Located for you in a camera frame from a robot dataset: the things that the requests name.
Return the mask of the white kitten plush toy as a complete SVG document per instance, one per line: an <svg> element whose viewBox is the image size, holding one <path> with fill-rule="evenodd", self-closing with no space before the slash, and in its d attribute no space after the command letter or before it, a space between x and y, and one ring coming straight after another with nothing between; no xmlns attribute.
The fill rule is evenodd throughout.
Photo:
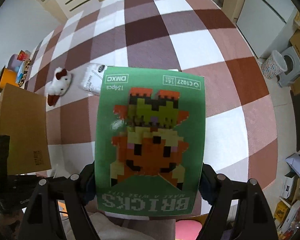
<svg viewBox="0 0 300 240"><path fill-rule="evenodd" d="M72 74L69 71L62 67L56 68L53 80L47 85L47 104L55 106L58 99L68 91L71 82Z"/></svg>

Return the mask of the green bricks box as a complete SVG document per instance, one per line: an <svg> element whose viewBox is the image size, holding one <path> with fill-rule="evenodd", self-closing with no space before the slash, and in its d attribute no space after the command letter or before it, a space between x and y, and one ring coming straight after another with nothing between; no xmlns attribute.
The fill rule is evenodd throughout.
<svg viewBox="0 0 300 240"><path fill-rule="evenodd" d="M203 164L205 118L203 77L107 67L96 122L98 208L129 216L191 214Z"/></svg>

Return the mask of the white tissue pack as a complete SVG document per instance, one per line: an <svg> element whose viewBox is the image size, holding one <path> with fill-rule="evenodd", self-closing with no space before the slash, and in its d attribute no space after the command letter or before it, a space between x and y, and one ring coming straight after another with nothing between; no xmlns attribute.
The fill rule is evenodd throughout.
<svg viewBox="0 0 300 240"><path fill-rule="evenodd" d="M81 90L99 96L103 82L104 73L108 66L99 63L88 63L84 68L83 76L81 77L78 87Z"/></svg>

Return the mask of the pink stool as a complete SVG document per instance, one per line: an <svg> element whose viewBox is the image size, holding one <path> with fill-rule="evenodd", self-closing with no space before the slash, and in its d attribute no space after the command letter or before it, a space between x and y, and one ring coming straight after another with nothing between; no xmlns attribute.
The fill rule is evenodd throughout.
<svg viewBox="0 0 300 240"><path fill-rule="evenodd" d="M175 223L175 240L196 240L202 224L196 220L179 220Z"/></svg>

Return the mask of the brown cardboard box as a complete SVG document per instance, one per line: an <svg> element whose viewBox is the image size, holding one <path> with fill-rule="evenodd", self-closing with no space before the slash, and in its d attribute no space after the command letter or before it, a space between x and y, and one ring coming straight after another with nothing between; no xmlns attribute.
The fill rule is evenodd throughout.
<svg viewBox="0 0 300 240"><path fill-rule="evenodd" d="M6 84L0 94L0 135L10 137L7 174L51 169L46 97Z"/></svg>

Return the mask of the orange container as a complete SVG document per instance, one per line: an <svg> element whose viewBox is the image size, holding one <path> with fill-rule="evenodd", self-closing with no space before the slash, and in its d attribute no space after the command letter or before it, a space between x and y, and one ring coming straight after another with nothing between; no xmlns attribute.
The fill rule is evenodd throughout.
<svg viewBox="0 0 300 240"><path fill-rule="evenodd" d="M5 88L6 84L18 86L16 83L17 73L6 67L3 67L0 71L0 92Z"/></svg>

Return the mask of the red tin can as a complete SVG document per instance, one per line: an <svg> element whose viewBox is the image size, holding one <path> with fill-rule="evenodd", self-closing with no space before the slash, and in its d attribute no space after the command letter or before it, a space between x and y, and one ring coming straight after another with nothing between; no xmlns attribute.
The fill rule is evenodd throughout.
<svg viewBox="0 0 300 240"><path fill-rule="evenodd" d="M27 61L30 58L30 55L31 55L31 53L28 50L26 50L26 51L21 50L17 56L17 60Z"/></svg>

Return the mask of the grey step stool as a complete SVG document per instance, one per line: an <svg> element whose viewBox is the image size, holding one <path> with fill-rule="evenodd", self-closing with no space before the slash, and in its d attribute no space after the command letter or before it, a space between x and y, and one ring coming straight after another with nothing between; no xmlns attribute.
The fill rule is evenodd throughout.
<svg viewBox="0 0 300 240"><path fill-rule="evenodd" d="M287 70L278 77L279 87L292 85L300 77L300 58L293 46L290 46L281 54L285 59Z"/></svg>

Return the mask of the white refrigerator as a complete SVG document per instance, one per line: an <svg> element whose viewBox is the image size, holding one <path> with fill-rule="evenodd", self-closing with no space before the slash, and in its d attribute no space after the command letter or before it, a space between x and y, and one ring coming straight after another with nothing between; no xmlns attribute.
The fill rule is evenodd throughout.
<svg viewBox="0 0 300 240"><path fill-rule="evenodd" d="M296 13L291 0L245 0L237 26L254 54L265 59L289 47Z"/></svg>

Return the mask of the checkered tablecloth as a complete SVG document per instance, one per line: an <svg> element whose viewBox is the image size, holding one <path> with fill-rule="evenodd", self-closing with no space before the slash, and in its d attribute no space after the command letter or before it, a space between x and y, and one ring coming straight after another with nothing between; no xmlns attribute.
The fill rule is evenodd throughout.
<svg viewBox="0 0 300 240"><path fill-rule="evenodd" d="M232 180L271 185L277 172L274 106L259 65L235 25L212 0L105 0L49 33L32 53L25 82L45 95L57 67L71 87L47 107L51 162L69 173L93 161L98 97L78 86L89 62L177 69L203 76L204 162Z"/></svg>

